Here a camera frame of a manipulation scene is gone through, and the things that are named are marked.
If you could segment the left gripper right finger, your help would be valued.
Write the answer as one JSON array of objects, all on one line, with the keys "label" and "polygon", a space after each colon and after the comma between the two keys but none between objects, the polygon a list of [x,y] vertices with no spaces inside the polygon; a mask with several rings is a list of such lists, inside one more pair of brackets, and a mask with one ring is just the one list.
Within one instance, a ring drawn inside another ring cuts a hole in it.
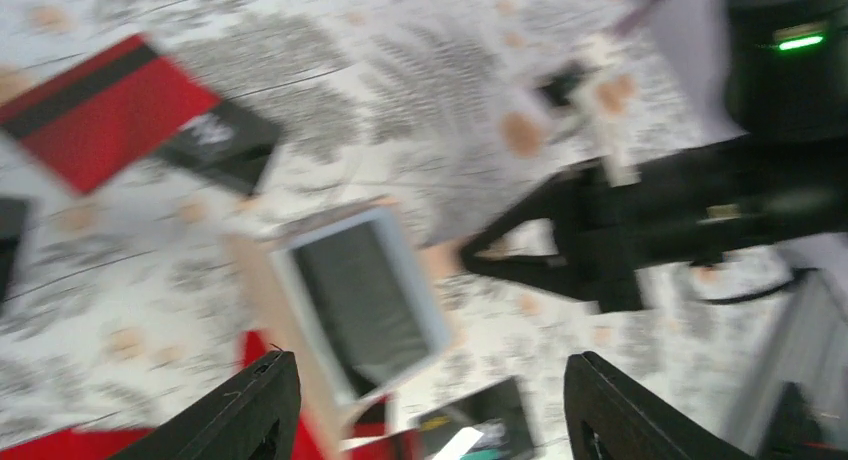
[{"label": "left gripper right finger", "polygon": [[563,395],[575,459],[750,457],[702,428],[595,352],[568,357]]}]

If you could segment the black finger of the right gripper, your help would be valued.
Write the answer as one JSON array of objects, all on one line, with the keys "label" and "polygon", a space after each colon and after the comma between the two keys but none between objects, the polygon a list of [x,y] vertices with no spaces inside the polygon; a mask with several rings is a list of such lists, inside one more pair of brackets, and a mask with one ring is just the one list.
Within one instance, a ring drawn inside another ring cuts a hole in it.
[{"label": "black finger of the right gripper", "polygon": [[620,190],[602,174],[558,173],[460,248],[469,272],[593,302],[602,313],[644,309]]}]

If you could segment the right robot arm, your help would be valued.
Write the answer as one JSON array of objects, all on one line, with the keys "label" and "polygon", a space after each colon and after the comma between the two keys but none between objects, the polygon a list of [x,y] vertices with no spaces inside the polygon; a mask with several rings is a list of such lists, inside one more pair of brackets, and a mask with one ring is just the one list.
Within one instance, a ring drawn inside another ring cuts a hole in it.
[{"label": "right robot arm", "polygon": [[596,90],[649,0],[579,44],[540,88],[583,111],[598,156],[559,172],[459,250],[475,274],[595,302],[643,306],[637,273],[716,265],[727,252],[847,228],[847,0],[723,0],[734,139],[637,163]]}]

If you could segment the beige leather card holder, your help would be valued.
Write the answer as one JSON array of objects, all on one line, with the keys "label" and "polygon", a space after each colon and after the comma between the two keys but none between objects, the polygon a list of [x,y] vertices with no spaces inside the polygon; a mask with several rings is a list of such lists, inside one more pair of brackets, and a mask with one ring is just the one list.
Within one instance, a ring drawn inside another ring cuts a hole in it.
[{"label": "beige leather card holder", "polygon": [[371,405],[457,344],[435,288],[457,268],[453,248],[416,248],[390,196],[223,243],[262,338],[296,357],[307,428],[327,459],[343,457]]}]

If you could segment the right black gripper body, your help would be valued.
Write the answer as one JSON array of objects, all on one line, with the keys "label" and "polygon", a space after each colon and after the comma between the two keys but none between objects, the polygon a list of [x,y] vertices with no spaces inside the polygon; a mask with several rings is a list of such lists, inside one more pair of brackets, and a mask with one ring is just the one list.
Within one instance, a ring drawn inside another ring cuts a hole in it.
[{"label": "right black gripper body", "polygon": [[635,268],[847,229],[847,140],[760,143],[747,138],[681,150],[639,165],[620,187],[592,176],[576,205]]}]

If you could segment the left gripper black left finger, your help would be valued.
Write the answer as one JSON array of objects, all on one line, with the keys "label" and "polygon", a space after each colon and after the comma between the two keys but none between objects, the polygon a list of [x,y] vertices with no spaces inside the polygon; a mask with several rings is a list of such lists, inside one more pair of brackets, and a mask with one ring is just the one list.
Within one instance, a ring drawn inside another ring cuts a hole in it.
[{"label": "left gripper black left finger", "polygon": [[273,350],[111,458],[289,459],[300,409],[295,356]]}]

